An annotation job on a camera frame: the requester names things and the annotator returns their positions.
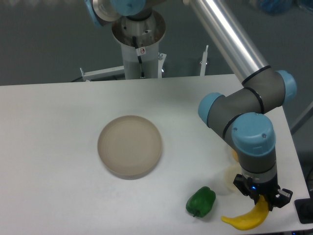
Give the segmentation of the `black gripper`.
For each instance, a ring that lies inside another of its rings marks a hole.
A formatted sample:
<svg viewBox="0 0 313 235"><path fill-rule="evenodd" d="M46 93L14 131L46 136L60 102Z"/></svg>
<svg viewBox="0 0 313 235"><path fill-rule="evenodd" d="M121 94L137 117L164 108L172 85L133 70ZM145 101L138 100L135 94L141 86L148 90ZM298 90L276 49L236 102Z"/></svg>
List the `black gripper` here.
<svg viewBox="0 0 313 235"><path fill-rule="evenodd" d="M293 191L279 188L276 170L264 173L251 173L242 170L242 174L235 176L233 185L242 195L252 199L255 205L259 201L259 194L267 195L269 211L275 207L284 207L291 201L293 195Z"/></svg>

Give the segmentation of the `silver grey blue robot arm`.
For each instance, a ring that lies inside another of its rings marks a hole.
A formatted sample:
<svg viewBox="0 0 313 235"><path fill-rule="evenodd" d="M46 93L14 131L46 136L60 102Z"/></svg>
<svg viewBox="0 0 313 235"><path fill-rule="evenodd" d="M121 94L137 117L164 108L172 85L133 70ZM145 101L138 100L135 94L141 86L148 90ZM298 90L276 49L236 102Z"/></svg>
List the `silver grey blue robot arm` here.
<svg viewBox="0 0 313 235"><path fill-rule="evenodd" d="M87 0L94 24L112 24L122 48L127 79L161 76L158 43L165 34L157 0ZM296 82L275 71L221 0L193 0L190 5L243 88L229 96L206 95L199 104L202 121L238 154L242 168L234 185L254 202L264 198L269 210L291 201L292 191L277 180L275 132L266 113L296 95Z"/></svg>

